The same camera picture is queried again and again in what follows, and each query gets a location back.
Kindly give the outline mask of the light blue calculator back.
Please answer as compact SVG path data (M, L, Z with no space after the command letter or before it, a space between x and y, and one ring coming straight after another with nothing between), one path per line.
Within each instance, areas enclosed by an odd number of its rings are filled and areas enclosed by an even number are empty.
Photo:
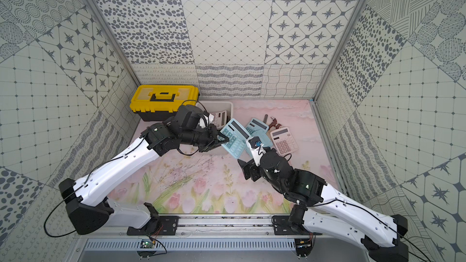
M263 147L273 147L273 142L269 139L269 137L267 136L265 132L260 132L260 131L254 132L251 135L251 137L259 137L263 144ZM252 157L249 148L246 149L246 152L250 157Z

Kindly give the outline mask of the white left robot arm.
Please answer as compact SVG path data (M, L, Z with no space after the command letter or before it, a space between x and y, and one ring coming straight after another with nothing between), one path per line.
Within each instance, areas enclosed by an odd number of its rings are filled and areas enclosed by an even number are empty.
M160 232L163 223L152 204L124 205L111 200L109 193L151 161L179 150L182 144L208 152L227 142L229 138L210 122L207 112L193 105L180 106L175 116L148 127L127 149L90 174L59 184L76 233L87 235L103 227L127 227L128 235Z

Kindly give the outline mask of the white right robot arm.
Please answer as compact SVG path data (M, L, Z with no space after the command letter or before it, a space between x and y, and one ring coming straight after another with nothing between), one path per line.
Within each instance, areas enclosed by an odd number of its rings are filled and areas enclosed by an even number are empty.
M289 217L272 218L276 235L324 234L360 247L375 262L409 260L408 246L402 242L408 231L405 217L369 209L314 173L293 168L275 149L255 149L252 160L238 164L246 180L263 178L293 203Z

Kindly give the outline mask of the white plastic storage box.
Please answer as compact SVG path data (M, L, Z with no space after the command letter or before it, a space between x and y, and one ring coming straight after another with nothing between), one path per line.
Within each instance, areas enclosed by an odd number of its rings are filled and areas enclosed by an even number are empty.
M214 116L213 123L218 131L221 131L233 117L234 106L229 101L201 101L196 106L200 109L205 108L207 112Z

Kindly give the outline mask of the floral pink table mat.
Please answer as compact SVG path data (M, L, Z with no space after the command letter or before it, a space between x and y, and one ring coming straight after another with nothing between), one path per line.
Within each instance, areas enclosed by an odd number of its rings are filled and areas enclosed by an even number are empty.
M338 185L309 101L248 99L205 101L204 105L210 112L233 108L233 117L242 125L252 118L275 118L297 141L291 166ZM168 214L288 213L292 208L265 180L245 180L237 160L223 148L207 154L191 146L170 151L131 175L109 196L135 205L151 203Z

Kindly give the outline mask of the yellow and black toolbox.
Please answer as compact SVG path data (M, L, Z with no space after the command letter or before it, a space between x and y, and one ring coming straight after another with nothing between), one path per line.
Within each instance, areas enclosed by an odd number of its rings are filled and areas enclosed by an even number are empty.
M130 108L143 121L165 121L182 104L195 105L199 88L187 85L141 85L131 99Z

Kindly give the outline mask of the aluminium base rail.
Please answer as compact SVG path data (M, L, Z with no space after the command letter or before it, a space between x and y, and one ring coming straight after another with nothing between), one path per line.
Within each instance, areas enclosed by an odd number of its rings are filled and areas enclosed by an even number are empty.
M134 252L143 258L175 251L291 251L299 257L321 249L326 242L335 250L344 246L361 251L364 234L329 215L314 213L311 233L296 234L286 226L287 216L162 215L163 227L154 238L130 236L124 228L103 228L78 238L69 255L78 258L85 251Z

